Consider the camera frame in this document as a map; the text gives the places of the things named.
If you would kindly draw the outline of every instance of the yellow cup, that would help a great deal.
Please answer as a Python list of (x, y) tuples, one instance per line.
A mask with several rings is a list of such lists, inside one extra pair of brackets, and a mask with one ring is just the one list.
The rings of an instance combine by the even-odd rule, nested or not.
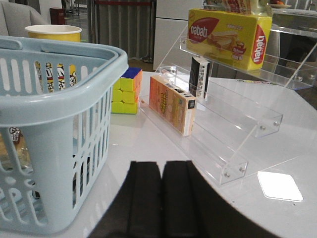
[[(80, 42), (80, 33), (82, 31), (80, 27), (69, 25), (33, 25), (25, 27), (25, 30), (28, 32), (28, 35), (31, 38), (74, 42)], [(35, 66), (38, 72), (40, 83), (42, 84), (40, 63), (36, 62)], [(50, 62), (47, 62), (45, 65), (49, 92), (58, 91), (65, 88), (64, 65), (62, 63), (56, 65), (58, 71), (57, 90), (54, 89), (53, 85), (54, 79), (52, 66), (53, 65)], [(69, 74), (70, 86), (73, 86), (77, 82), (77, 77), (76, 68), (72, 64), (69, 66)]]
[(80, 42), (81, 28), (69, 25), (33, 25), (25, 27), (29, 37)]

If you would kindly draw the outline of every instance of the rubik's cube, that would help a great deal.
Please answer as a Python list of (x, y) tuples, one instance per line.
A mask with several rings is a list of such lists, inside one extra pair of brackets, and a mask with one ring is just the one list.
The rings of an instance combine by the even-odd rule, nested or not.
[(113, 85), (112, 113), (136, 114), (141, 89), (142, 69), (130, 67)]

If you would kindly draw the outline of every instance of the plastic basket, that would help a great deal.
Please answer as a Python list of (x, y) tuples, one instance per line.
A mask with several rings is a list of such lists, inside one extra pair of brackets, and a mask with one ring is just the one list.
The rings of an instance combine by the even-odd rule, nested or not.
[[(48, 92), (45, 67), (77, 83)], [(51, 234), (74, 220), (107, 158), (112, 85), (128, 68), (118, 48), (88, 43), (0, 37), (0, 132), (11, 168), (0, 166), (0, 228)], [(25, 139), (22, 167), (9, 129)]]

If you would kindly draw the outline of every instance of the orange snack box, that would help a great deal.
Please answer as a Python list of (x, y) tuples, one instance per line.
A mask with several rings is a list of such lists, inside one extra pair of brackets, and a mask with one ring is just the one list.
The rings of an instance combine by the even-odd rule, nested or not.
[(272, 17), (189, 10), (187, 49), (243, 70), (263, 65)]
[(151, 76), (150, 108), (184, 136), (192, 133), (195, 102), (196, 97), (190, 92), (185, 92), (159, 75)]

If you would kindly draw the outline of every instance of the wafer package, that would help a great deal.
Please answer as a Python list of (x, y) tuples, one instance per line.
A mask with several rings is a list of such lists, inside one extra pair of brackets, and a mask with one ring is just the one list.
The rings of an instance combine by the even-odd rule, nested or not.
[(259, 69), (271, 25), (269, 16), (191, 9), (187, 49), (239, 69)]
[(240, 14), (265, 14), (267, 11), (267, 0), (222, 0), (227, 12)]
[(269, 0), (203, 0), (205, 9), (223, 10), (244, 15), (270, 15)]

